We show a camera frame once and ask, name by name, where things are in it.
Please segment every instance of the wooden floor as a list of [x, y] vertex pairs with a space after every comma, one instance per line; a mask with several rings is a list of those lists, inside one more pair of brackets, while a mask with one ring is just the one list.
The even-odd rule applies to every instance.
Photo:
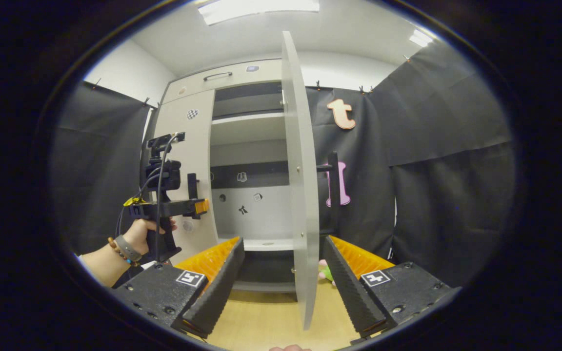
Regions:
[[268, 351], [298, 344], [312, 351], [332, 351], [359, 338], [337, 288], [320, 280], [312, 326], [303, 331], [292, 293], [232, 291], [207, 342], [231, 351]]

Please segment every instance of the pink object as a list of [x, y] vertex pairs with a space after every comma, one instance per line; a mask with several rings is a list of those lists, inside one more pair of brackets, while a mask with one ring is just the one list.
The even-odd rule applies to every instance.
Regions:
[[[346, 164], [344, 162], [337, 162], [337, 169], [340, 171], [340, 204], [342, 206], [350, 204], [350, 196], [346, 195], [346, 187], [344, 186], [344, 169]], [[326, 206], [331, 207], [331, 180], [326, 173], [326, 182], [328, 182], [328, 200]]]

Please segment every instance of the black cable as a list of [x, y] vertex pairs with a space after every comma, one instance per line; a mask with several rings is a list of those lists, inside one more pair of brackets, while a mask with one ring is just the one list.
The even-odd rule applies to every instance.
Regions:
[[[155, 171], [159, 171], [159, 168], [154, 169], [149, 175], [151, 176], [153, 173], [155, 173]], [[139, 196], [142, 194], [142, 192], [143, 192], [145, 189], [147, 189], [147, 186], [149, 186], [149, 183], [150, 183], [152, 180], [154, 180], [155, 178], [159, 178], [159, 177], [160, 177], [160, 175], [158, 174], [158, 175], [154, 175], [154, 176], [148, 178], [148, 179], [147, 179], [147, 182], [145, 182], [144, 185], [140, 188], [140, 191], [138, 191], [138, 194], [132, 196], [132, 198], [134, 198], [134, 197], [139, 197]], [[121, 225], [120, 225], [120, 224], [122, 223], [122, 217], [123, 217], [123, 211], [124, 211], [124, 210], [125, 210], [125, 206], [121, 207], [121, 209], [120, 209], [120, 214], [119, 214], [119, 218], [118, 218], [118, 220], [116, 220], [116, 229], [114, 230], [114, 237], [115, 237], [115, 238], [118, 237], [118, 236], [122, 233]]]
[[158, 174], [160, 176], [160, 178], [158, 179], [158, 217], [156, 217], [156, 242], [155, 242], [155, 247], [156, 247], [156, 261], [159, 262], [159, 254], [158, 254], [158, 242], [160, 240], [159, 235], [160, 235], [160, 212], [161, 212], [161, 207], [160, 207], [160, 199], [162, 198], [162, 175], [163, 175], [163, 164], [164, 162], [166, 162], [166, 155], [168, 153], [168, 148], [170, 147], [170, 143], [175, 140], [177, 138], [178, 134], [175, 133], [175, 135], [170, 138], [169, 142], [167, 142], [165, 148], [164, 148], [164, 154], [162, 155], [162, 163], [160, 164], [160, 174]]

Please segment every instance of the ceiling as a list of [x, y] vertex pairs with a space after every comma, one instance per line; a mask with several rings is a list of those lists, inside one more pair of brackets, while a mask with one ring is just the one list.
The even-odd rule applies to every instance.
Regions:
[[207, 26], [190, 2], [132, 38], [176, 76], [246, 56], [281, 56], [281, 31], [290, 31], [297, 51], [352, 54], [402, 64], [419, 46], [416, 29], [374, 2], [320, 0], [318, 13], [278, 12], [243, 16]]

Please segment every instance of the green toy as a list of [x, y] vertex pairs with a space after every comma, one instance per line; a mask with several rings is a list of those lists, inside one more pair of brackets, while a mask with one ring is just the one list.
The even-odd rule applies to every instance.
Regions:
[[326, 264], [326, 260], [320, 260], [318, 264], [323, 266], [323, 268], [319, 269], [320, 273], [318, 273], [318, 278], [320, 279], [326, 278], [332, 282], [333, 286], [336, 286], [335, 282], [333, 281], [333, 276], [331, 275], [331, 269], [328, 268], [328, 264]]

